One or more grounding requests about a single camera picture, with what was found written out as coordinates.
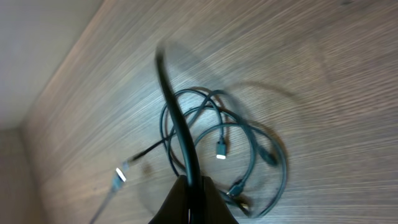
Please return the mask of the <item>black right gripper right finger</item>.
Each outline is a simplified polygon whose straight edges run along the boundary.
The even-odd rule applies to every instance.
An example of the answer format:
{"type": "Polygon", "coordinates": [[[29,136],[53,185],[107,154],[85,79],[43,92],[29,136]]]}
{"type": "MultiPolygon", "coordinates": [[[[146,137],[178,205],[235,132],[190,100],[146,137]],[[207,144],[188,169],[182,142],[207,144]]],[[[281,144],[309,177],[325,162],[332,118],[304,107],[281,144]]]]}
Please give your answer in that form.
{"type": "Polygon", "coordinates": [[[238,224],[210,177],[203,176],[204,224],[238,224]]]}

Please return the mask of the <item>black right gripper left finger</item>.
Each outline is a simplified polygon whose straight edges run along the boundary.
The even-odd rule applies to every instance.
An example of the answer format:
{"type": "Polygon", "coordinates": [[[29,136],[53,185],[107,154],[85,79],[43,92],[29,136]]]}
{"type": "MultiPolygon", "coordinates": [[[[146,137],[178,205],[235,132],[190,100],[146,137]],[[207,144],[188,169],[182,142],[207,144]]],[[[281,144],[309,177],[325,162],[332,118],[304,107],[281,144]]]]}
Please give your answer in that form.
{"type": "Polygon", "coordinates": [[[187,177],[180,175],[149,224],[188,223],[187,177]]]}

